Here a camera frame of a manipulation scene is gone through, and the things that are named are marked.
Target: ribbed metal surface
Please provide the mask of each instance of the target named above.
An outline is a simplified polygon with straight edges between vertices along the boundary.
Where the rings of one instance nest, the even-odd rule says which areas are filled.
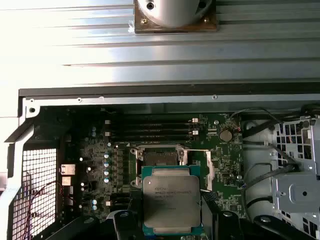
[[[133,0],[5,1],[0,27],[6,46],[26,52],[9,63],[104,67],[106,83],[320,78],[318,0],[221,0],[216,9],[218,32],[135,35]]]

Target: screw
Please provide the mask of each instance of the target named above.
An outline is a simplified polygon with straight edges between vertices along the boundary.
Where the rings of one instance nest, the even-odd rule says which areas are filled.
[[[266,216],[261,217],[260,220],[261,220],[261,222],[264,222],[264,223],[270,223],[271,222],[270,218],[268,218]]]
[[[127,213],[127,212],[124,212],[124,213],[122,213],[122,214],[120,215],[121,218],[126,218],[126,217],[128,217],[128,216],[129,216],[129,213]]]
[[[230,218],[230,217],[232,217],[232,213],[229,212],[229,211],[225,211],[225,212],[223,213],[223,216],[225,216],[225,217],[227,217],[227,218]]]

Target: cable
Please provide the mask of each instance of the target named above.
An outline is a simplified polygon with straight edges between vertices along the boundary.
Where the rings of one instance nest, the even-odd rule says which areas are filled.
[[[246,207],[250,208],[253,204],[256,204],[258,202],[262,202],[262,201],[268,201],[269,203],[273,203],[273,198],[272,196],[263,196],[263,197],[258,197],[256,199],[251,200]]]
[[[270,166],[270,172],[272,171],[272,164],[271,164],[271,163],[268,163],[268,162],[258,162],[258,163],[255,163],[255,164],[253,164],[253,165],[245,172],[245,174],[244,174],[244,176],[243,176],[244,182],[246,182],[248,173],[249,173],[253,168],[255,168],[256,166]]]
[[[284,174],[284,173],[288,173],[288,172],[292,172],[293,170],[295,170],[295,166],[293,164],[289,164],[283,168],[279,168],[270,172],[267,172],[265,174],[262,174],[258,177],[256,177],[255,179],[253,179],[252,181],[250,181],[249,183],[244,185],[244,189],[242,189],[241,191],[241,200],[242,200],[242,206],[244,208],[245,214],[248,218],[248,220],[250,222],[252,222],[252,219],[249,215],[249,211],[248,211],[248,207],[247,207],[247,200],[246,200],[246,191],[251,188],[252,186],[256,185],[257,183],[260,183],[261,181],[276,176],[278,174]]]
[[[277,153],[283,157],[283,159],[287,160],[288,164],[295,164],[296,163],[296,161],[293,157],[289,156],[286,152],[282,151],[280,148],[278,148],[277,146],[275,146],[267,141],[247,141],[247,140],[244,140],[242,143],[248,144],[248,145],[271,147],[274,150],[276,150]]]
[[[38,196],[48,185],[50,184],[53,184],[53,183],[57,183],[60,187],[60,190],[59,190],[59,194],[63,197],[63,188],[61,186],[61,184],[58,182],[58,181],[51,181],[51,182],[48,182],[46,185],[44,185],[39,191],[37,191],[36,193],[34,193],[32,195],[32,198],[29,202],[29,205],[28,205],[28,211],[27,211],[27,216],[26,216],[26,225],[23,229],[23,235],[22,235],[22,240],[24,240],[26,238],[26,234],[27,234],[27,229],[29,227],[29,218],[31,216],[31,206],[32,206],[32,202],[34,201],[34,199],[36,198],[36,196]],[[68,199],[70,199],[71,201],[73,201],[74,203],[76,203],[76,201],[71,198],[69,195],[66,196]]]
[[[23,229],[23,235],[22,235],[22,240],[24,240],[26,238],[26,234],[27,234],[27,229],[29,227],[29,218],[31,216],[31,206],[32,206],[32,202],[34,201],[35,197],[38,196],[48,185],[55,183],[56,181],[51,181],[48,182],[46,185],[44,185],[39,191],[37,191],[36,193],[33,194],[29,205],[28,205],[28,211],[27,211],[27,215],[26,215],[26,225]]]
[[[283,121],[281,121],[279,118],[277,118],[274,114],[272,114],[271,112],[269,112],[267,109],[263,108],[263,107],[250,107],[250,108],[245,108],[239,111],[236,111],[234,113],[231,114],[230,119],[232,119],[235,115],[238,115],[240,113],[246,112],[246,111],[251,111],[251,110],[262,110],[264,112],[266,112],[266,114],[268,114],[271,118],[273,118],[276,122],[278,122],[279,124],[282,124]]]

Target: mesh grille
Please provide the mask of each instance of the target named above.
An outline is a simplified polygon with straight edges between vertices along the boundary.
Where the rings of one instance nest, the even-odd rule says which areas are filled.
[[[313,159],[311,129],[308,120],[288,122],[280,125],[280,132],[277,132],[277,147],[286,152],[289,156],[302,161]],[[278,153],[278,166],[282,166],[287,162]]]
[[[23,235],[30,240],[55,221],[57,191],[51,182],[56,176],[56,149],[23,152],[22,185],[13,201],[12,240],[23,240]]]

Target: green circuit board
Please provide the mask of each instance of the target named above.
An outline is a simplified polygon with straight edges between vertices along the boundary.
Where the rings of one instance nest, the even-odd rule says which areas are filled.
[[[131,150],[140,145],[152,144],[180,144],[192,150],[209,150],[211,161],[214,166],[214,181],[212,191],[215,194],[215,201],[221,209],[230,210],[238,213],[240,217],[245,217],[241,204],[241,190],[243,184],[243,159],[242,159],[242,134],[240,129],[240,119],[230,119],[225,113],[195,113],[195,114],[162,114],[162,115],[132,115],[130,121],[175,121],[177,119],[197,119],[198,134],[193,139],[183,142],[169,140],[167,142],[152,141],[112,141],[105,137],[103,127],[96,128],[96,133],[88,131],[88,136],[79,139],[80,155],[90,157],[91,165],[94,170],[88,173],[89,181],[96,181],[97,188],[91,192],[91,197],[84,198],[88,201],[83,212],[95,215],[101,220],[106,219],[111,211],[108,203],[111,201],[112,194],[129,194],[135,187],[132,181],[136,179],[136,156]],[[228,142],[221,140],[220,133],[228,129],[232,132],[232,139]],[[162,154],[174,152],[172,148],[161,148]],[[105,162],[110,163],[108,168],[110,182],[106,184],[104,171]],[[207,190],[207,155],[204,151],[190,151],[188,154],[188,164],[200,165],[200,189]],[[101,202],[97,209],[92,208],[92,199]]]

